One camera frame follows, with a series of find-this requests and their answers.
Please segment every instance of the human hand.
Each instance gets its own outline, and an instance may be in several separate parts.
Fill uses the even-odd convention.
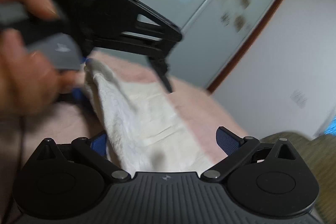
[[[51,0],[18,1],[33,15],[57,18]],[[22,36],[13,29],[0,35],[0,113],[29,114],[41,111],[57,97],[70,92],[75,72],[57,72],[41,52],[28,53]]]

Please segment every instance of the pink blanket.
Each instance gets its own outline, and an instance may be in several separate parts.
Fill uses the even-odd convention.
[[[105,62],[124,81],[142,83],[158,81],[155,73],[149,68],[101,52],[93,52],[90,57]],[[84,73],[81,72],[78,84],[82,84],[83,80]],[[174,77],[171,77],[171,83],[174,92],[167,94],[168,100],[194,133],[195,139],[213,163],[221,161],[226,154],[216,144],[217,128],[225,126],[241,137],[246,136],[246,132],[212,100],[206,91]],[[2,120],[0,123],[0,216],[2,216],[11,194],[20,150],[20,135],[18,118]],[[78,137],[90,138],[102,130],[102,126],[94,117],[67,103],[53,104],[39,115],[26,117],[26,126],[24,162],[44,138],[51,137],[56,143],[70,143]]]

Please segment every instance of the black cable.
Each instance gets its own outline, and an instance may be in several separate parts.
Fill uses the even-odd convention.
[[[19,155],[18,155],[17,164],[16,164],[15,177],[17,176],[17,174],[20,172],[20,170],[22,168],[24,136],[25,136],[25,132],[26,132],[26,123],[25,123],[25,118],[24,117],[19,118],[19,127],[20,127],[20,148],[19,148]],[[13,193],[11,193],[9,201],[7,203],[5,213],[2,217],[1,224],[5,224],[8,221],[8,219],[11,215],[13,204],[14,204],[14,198],[13,198]]]

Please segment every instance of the white towel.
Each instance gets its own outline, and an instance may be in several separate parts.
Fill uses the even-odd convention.
[[[95,59],[86,62],[85,72],[84,92],[122,169],[132,176],[136,171],[200,175],[213,165],[158,83],[123,82]]]

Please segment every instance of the white logo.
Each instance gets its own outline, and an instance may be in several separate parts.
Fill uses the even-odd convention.
[[[66,45],[57,43],[58,48],[55,49],[57,52],[69,52],[71,49],[69,49]]]
[[[164,179],[164,180],[167,181],[167,180],[170,180],[170,179],[171,179],[171,176],[170,176],[170,175],[165,175],[165,176],[162,177],[162,179]]]

